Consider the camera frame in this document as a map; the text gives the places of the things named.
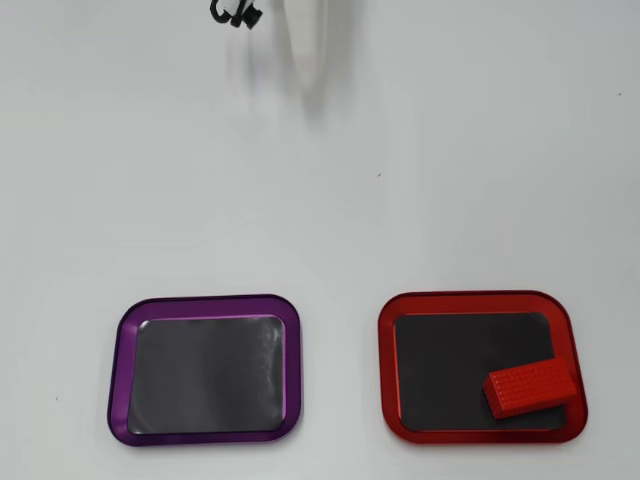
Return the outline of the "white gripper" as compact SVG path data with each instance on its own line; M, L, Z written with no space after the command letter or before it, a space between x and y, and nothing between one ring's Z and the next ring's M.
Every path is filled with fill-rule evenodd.
M284 0L286 24L297 78L301 85L315 85L325 64L327 0ZM248 8L251 0L221 0L221 8Z

